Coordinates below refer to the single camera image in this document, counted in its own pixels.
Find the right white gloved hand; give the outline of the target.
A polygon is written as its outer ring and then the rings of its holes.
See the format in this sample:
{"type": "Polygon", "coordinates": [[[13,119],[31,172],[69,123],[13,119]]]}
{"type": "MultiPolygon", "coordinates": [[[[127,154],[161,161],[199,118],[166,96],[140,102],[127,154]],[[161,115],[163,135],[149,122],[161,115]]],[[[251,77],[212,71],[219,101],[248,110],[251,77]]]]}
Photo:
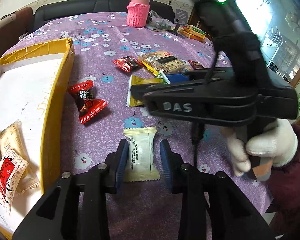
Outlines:
{"type": "Polygon", "coordinates": [[[268,124],[262,134],[246,143],[238,139],[234,128],[222,127],[221,134],[227,139],[232,168],[237,177],[250,171],[250,156],[271,158],[273,167],[283,167],[293,159],[298,149],[298,138],[286,119],[268,124]]]}

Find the maroon sleeve forearm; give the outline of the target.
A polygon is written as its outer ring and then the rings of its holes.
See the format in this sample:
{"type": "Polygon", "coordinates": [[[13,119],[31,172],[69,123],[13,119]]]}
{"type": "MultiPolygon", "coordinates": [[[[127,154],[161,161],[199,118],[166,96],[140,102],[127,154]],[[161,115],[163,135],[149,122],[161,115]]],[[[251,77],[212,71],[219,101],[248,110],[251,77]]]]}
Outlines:
{"type": "Polygon", "coordinates": [[[300,239],[300,126],[293,125],[298,148],[283,167],[274,167],[267,186],[276,210],[270,227],[282,239],[300,239]]]}

